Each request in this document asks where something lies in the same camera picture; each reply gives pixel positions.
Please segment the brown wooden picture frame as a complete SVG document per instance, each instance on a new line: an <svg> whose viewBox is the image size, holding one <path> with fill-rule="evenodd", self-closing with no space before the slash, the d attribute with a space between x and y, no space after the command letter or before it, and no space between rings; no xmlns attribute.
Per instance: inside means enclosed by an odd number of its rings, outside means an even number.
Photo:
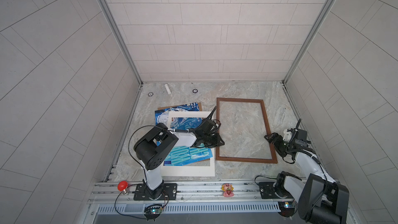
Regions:
<svg viewBox="0 0 398 224"><path fill-rule="evenodd" d="M219 134L224 145L216 148L216 160L277 164L275 148L264 137L271 134L263 100L217 98Z"/></svg>

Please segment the cream white mat board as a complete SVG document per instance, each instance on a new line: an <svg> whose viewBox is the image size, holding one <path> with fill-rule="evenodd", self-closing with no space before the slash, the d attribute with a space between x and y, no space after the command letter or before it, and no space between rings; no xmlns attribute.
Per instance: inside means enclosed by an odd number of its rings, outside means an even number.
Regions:
<svg viewBox="0 0 398 224"><path fill-rule="evenodd" d="M206 118L211 112L171 112L169 114L166 126L168 128L172 125L172 118ZM214 177L215 176L215 158L208 160L208 164L198 166L197 163L189 164L187 166L164 166L160 165L161 175L163 177Z"/></svg>

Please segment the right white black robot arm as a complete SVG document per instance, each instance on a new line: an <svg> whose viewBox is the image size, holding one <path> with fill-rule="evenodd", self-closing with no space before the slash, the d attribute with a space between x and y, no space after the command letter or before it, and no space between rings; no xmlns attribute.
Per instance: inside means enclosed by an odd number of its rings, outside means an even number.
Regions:
<svg viewBox="0 0 398 224"><path fill-rule="evenodd" d="M273 185L279 198L293 198L299 217L311 224L344 224L347 219L349 190L333 179L310 147L307 131L286 129L283 135L264 137L282 157L291 156L306 180L282 171Z"/></svg>

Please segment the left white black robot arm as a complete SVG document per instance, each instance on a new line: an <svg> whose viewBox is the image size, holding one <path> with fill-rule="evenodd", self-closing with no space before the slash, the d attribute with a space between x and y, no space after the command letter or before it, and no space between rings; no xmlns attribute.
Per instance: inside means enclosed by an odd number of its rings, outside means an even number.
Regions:
<svg viewBox="0 0 398 224"><path fill-rule="evenodd" d="M151 193L163 190L163 178L159 166L175 147L199 149L215 148L224 145L218 131L219 120L207 117L194 129L169 129L165 124L153 125L152 129L134 145L135 161L144 169L145 185Z"/></svg>

